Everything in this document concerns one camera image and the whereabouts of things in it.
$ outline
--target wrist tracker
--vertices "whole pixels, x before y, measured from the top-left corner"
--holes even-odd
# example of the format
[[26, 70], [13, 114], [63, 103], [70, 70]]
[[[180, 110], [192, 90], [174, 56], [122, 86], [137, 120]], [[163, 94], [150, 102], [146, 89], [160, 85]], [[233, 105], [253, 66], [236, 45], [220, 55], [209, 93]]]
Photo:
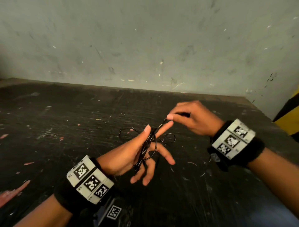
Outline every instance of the wrist tracker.
[[256, 137], [239, 119], [227, 121], [210, 139], [208, 152], [222, 171], [232, 165], [246, 165], [256, 159], [265, 148], [263, 141]]
[[114, 185], [95, 158], [85, 156], [55, 188], [57, 201], [71, 213], [94, 208]]

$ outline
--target red paint mark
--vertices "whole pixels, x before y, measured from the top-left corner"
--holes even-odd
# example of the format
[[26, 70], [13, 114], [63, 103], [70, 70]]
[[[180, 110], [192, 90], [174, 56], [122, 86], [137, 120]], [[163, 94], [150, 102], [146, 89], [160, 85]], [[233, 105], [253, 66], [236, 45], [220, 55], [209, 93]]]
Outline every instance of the red paint mark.
[[28, 162], [28, 163], [24, 163], [24, 166], [26, 165], [30, 165], [30, 164], [33, 164], [34, 162]]
[[0, 207], [4, 206], [8, 201], [10, 201], [13, 197], [18, 195], [24, 188], [27, 187], [27, 185], [30, 183], [30, 181], [26, 181], [24, 184], [22, 184], [21, 187], [14, 189], [12, 191], [5, 191], [2, 194], [0, 194]]
[[8, 134], [3, 134], [1, 137], [0, 137], [0, 139], [4, 139], [5, 137], [7, 137], [8, 136]]

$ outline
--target black wristband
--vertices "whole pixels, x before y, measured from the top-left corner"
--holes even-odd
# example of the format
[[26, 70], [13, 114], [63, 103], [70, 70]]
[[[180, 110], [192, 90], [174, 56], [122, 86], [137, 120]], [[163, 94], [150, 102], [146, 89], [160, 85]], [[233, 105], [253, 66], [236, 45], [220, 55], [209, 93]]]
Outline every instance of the black wristband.
[[[223, 143], [218, 140], [220, 136], [223, 139]], [[234, 141], [234, 144], [229, 145], [228, 139]], [[236, 147], [238, 143], [240, 143], [240, 151]], [[256, 159], [265, 148], [263, 141], [255, 137], [255, 132], [247, 128], [246, 125], [238, 119], [225, 122], [214, 137], [211, 138], [211, 144], [212, 146], [208, 148], [208, 152], [218, 167], [223, 171], [228, 171], [228, 167], [231, 165], [246, 167], [246, 165]]]
[[95, 158], [84, 157], [54, 190], [57, 201], [73, 214], [95, 210], [113, 194], [113, 182], [103, 173]]

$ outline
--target forearm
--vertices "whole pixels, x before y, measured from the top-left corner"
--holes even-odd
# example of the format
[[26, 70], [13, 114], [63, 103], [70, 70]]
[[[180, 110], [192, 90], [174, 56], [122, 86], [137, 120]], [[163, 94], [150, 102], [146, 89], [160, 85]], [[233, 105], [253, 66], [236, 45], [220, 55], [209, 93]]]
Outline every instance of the forearm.
[[64, 227], [71, 217], [72, 213], [61, 206], [52, 195], [17, 223], [15, 227]]
[[299, 218], [298, 166], [265, 148], [248, 167]]

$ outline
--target wall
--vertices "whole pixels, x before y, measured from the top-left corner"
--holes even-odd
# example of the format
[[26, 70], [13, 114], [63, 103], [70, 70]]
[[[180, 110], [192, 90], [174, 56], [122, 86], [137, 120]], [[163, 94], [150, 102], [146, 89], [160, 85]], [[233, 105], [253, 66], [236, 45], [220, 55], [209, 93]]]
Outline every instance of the wall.
[[299, 84], [297, 0], [6, 0], [0, 33], [2, 78], [245, 96], [270, 118]]

